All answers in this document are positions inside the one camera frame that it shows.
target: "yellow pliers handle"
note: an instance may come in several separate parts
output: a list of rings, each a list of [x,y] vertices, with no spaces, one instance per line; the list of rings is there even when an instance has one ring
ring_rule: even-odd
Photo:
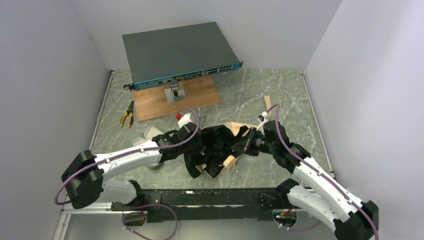
[[[126,113],[122,116],[122,118],[120,119],[120,126],[121,127],[123,127],[124,126],[124,121],[125,121],[125,119],[128,117],[128,115],[129,115],[129,117],[130,117],[130,120],[129,120],[129,123],[128,123],[128,127],[129,128],[131,128],[131,126],[133,125],[133,122],[134,122],[134,115],[133,115],[133,112],[132,111],[130,111],[129,113],[128,113],[128,111],[126,111]]]

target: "wooden board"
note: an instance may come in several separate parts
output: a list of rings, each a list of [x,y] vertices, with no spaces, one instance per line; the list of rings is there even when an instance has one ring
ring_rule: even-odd
[[[168,88],[169,84],[133,92],[138,122],[175,114],[182,107],[197,109],[221,102],[210,76],[185,81],[185,100],[168,103],[165,95],[165,89]]]
[[[266,105],[266,110],[268,110],[268,109],[270,109],[271,108],[271,97],[270,96],[264,96],[264,98],[265,98],[265,105]],[[272,114],[272,112],[270,111],[269,113],[269,119],[271,119],[271,114]]]

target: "blue front panel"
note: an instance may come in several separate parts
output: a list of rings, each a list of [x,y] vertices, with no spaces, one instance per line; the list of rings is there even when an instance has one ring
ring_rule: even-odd
[[[236,62],[233,64],[224,65],[224,66],[212,67],[212,68],[207,68],[207,69],[203,69],[199,71],[188,72],[185,74],[162,77],[162,78],[148,80],[148,81],[141,81],[141,82],[134,83],[134,86],[135,86],[135,90],[139,91],[143,89],[154,88],[157,86],[172,84],[175,82],[181,82],[181,81],[211,76],[215,74],[236,71],[239,68],[241,68],[242,65],[243,65],[243,62],[241,61],[241,62]]]

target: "pliers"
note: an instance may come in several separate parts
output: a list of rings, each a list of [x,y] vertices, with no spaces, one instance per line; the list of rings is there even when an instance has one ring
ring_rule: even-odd
[[[129,104],[128,110],[123,115],[123,117],[120,119],[120,126],[121,127],[124,126],[124,121],[128,117],[128,115],[131,118],[131,120],[129,121],[128,127],[131,128],[131,126],[133,125],[133,122],[134,122],[133,108],[134,108],[134,101],[131,101],[131,103]]]

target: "wooden block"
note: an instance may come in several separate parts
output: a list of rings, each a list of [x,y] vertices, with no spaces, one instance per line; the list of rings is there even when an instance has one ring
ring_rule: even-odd
[[[231,166],[233,166],[236,163],[236,158],[233,155],[229,155],[225,161],[222,163],[222,165],[226,168],[229,169],[231,168]]]
[[[175,114],[182,107],[197,109],[221,102],[210,76],[184,81],[187,98],[173,103],[168,103],[165,95],[165,89],[169,87],[168,84],[133,92],[138,122]]]
[[[224,126],[226,126],[228,129],[231,130],[234,137],[237,136],[237,134],[239,134],[240,128],[243,127],[243,126],[247,126],[249,129],[258,127],[258,126],[255,126],[255,125],[251,125],[251,124],[247,124],[247,123],[241,123],[241,122],[234,122],[234,121],[228,121],[228,122],[224,123]],[[243,133],[243,136],[248,134],[249,129],[245,133]]]
[[[270,96],[264,96],[264,98],[265,98],[266,110],[268,110],[268,109],[271,108],[271,97]]]

